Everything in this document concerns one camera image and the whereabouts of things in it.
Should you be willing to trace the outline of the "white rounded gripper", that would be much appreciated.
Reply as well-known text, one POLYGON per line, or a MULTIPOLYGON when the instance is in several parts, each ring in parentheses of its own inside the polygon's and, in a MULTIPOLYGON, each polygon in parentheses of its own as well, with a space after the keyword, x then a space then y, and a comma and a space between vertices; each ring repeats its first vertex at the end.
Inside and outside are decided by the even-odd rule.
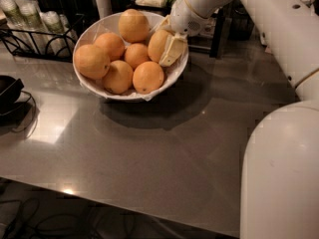
POLYGON ((178 32, 166 38, 159 64, 170 67, 187 48, 186 35, 198 35, 212 13, 213 7, 208 0, 176 0, 170 14, 155 26, 155 31, 178 32))

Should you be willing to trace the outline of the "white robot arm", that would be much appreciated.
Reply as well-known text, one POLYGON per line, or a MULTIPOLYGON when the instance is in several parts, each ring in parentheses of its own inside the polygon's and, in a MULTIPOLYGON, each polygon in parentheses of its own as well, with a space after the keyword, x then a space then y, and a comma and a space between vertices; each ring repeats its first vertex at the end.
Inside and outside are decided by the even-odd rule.
MULTIPOLYGON (((230 0, 176 0, 166 28, 192 35, 191 22, 230 0)), ((300 0, 240 0, 280 68, 290 97, 253 130, 243 156, 240 239, 319 239, 319 18, 300 0)))

